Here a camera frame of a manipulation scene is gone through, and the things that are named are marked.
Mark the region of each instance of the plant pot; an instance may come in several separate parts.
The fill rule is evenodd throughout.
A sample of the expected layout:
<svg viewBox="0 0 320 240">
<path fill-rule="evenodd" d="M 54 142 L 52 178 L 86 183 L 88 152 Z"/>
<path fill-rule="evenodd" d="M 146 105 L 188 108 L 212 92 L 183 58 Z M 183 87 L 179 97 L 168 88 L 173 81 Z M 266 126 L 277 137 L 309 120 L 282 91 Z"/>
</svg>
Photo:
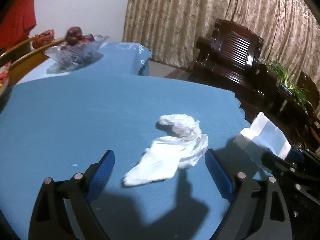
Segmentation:
<svg viewBox="0 0 320 240">
<path fill-rule="evenodd" d="M 292 96 L 293 93 L 291 92 L 291 90 L 289 88 L 287 88 L 284 84 L 282 84 L 281 82 L 279 83 L 279 87 L 280 89 L 282 89 L 284 92 L 286 92 L 288 95 Z"/>
</svg>

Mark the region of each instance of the white and blue paper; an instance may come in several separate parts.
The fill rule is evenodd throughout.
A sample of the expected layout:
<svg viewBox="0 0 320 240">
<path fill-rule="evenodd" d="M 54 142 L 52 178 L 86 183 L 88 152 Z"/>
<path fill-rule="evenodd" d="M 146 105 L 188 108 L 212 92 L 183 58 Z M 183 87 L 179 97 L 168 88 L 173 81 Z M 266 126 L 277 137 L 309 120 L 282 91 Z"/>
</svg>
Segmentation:
<svg viewBox="0 0 320 240">
<path fill-rule="evenodd" d="M 254 119 L 250 128 L 244 128 L 236 136 L 234 142 L 260 166 L 264 152 L 272 152 L 284 160 L 291 149 L 283 132 L 262 112 Z"/>
</svg>

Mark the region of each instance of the green plant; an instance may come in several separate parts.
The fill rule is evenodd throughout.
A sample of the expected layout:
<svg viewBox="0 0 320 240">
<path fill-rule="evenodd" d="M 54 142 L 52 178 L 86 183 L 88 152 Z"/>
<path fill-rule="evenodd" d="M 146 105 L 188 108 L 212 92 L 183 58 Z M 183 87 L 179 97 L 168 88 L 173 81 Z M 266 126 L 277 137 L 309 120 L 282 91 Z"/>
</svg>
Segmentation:
<svg viewBox="0 0 320 240">
<path fill-rule="evenodd" d="M 293 93 L 294 99 L 298 103 L 298 105 L 300 105 L 305 110 L 305 105 L 308 100 L 304 92 L 307 90 L 297 86 L 292 81 L 292 76 L 295 75 L 295 73 L 289 74 L 288 67 L 282 65 L 281 62 L 277 60 L 271 61 L 268 65 L 277 74 L 279 81 Z"/>
</svg>

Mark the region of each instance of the gold curtain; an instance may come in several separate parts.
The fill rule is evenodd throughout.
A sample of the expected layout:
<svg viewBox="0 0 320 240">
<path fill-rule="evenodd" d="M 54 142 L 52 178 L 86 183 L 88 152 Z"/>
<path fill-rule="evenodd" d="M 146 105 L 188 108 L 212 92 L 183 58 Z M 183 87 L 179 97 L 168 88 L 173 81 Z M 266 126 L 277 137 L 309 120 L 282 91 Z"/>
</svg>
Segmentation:
<svg viewBox="0 0 320 240">
<path fill-rule="evenodd" d="M 279 59 L 320 87 L 320 26 L 303 0 L 129 0 L 123 41 L 150 48 L 153 60 L 192 68 L 195 41 L 211 36 L 216 18 L 261 36 L 263 63 Z"/>
</svg>

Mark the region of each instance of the red fabric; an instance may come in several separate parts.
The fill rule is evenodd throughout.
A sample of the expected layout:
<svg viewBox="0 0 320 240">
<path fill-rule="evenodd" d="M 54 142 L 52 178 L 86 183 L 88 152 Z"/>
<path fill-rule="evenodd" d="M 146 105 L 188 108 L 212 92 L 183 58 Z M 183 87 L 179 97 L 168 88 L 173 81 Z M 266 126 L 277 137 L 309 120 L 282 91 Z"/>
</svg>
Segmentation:
<svg viewBox="0 0 320 240">
<path fill-rule="evenodd" d="M 0 24 L 0 48 L 12 48 L 36 26 L 34 0 L 15 0 Z"/>
</svg>

